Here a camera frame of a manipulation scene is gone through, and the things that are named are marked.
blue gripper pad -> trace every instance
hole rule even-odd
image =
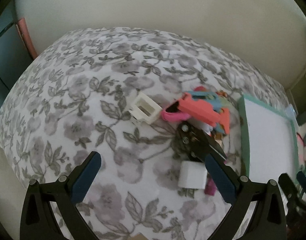
[[[233,205],[236,201],[235,186],[211,154],[207,154],[205,157],[205,168],[212,176],[224,201]]]
[[[101,165],[101,155],[96,152],[72,186],[71,201],[74,205],[83,201]]]

white plastic part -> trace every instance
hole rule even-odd
[[[140,92],[129,107],[131,121],[135,125],[146,122],[152,124],[160,117],[162,108],[144,93]]]
[[[188,122],[195,126],[196,128],[199,128],[203,130],[205,133],[210,135],[210,133],[213,131],[213,127],[205,122],[202,122],[200,120],[195,119],[194,117],[188,119]]]
[[[178,186],[205,189],[207,170],[204,163],[183,161]]]
[[[294,108],[291,104],[289,104],[285,110],[284,110],[286,116],[293,121],[293,125],[294,125],[294,128],[295,128],[295,131],[298,132],[299,131],[299,125],[298,125],[298,122],[297,122],[297,115],[294,111]]]

screw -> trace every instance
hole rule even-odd
[[[183,143],[184,144],[188,144],[190,142],[190,140],[187,137],[183,137]]]
[[[270,184],[271,184],[272,186],[276,186],[276,181],[273,180],[273,179],[271,179],[271,180],[270,180]]]
[[[29,181],[29,185],[31,185],[31,186],[33,186],[35,183],[36,183],[36,180],[35,180],[35,179],[31,179],[31,180]]]
[[[58,178],[59,182],[64,182],[67,179],[67,177],[65,175],[62,175]]]
[[[182,125],[183,132],[187,132],[188,130],[189,130],[189,127],[186,124]]]
[[[247,181],[249,180],[249,178],[248,178],[247,176],[241,176],[241,177],[240,177],[240,180],[241,180],[242,182],[247,182]]]

pink trim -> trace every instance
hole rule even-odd
[[[23,39],[23,41],[26,45],[26,48],[27,48],[28,52],[30,53],[30,55],[32,56],[33,59],[37,58],[38,54],[37,54],[37,52],[34,48],[32,40],[30,38],[25,18],[20,19],[17,24],[18,24],[18,27],[19,27],[19,30],[20,30],[21,37],[22,37],[22,39]]]

blue plastic piece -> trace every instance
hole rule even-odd
[[[219,95],[214,92],[205,92],[205,91],[188,91],[192,95],[192,99],[198,101],[202,99],[213,106],[213,110],[219,112],[222,107]]]
[[[101,155],[96,152],[72,186],[71,201],[74,205],[83,201],[101,165]]]
[[[214,130],[221,133],[221,134],[225,134],[225,131],[223,130],[223,128],[220,126],[219,123],[216,123],[216,126],[215,126]]]
[[[236,201],[236,188],[211,154],[205,157],[205,168],[210,173],[224,201],[233,205]]]

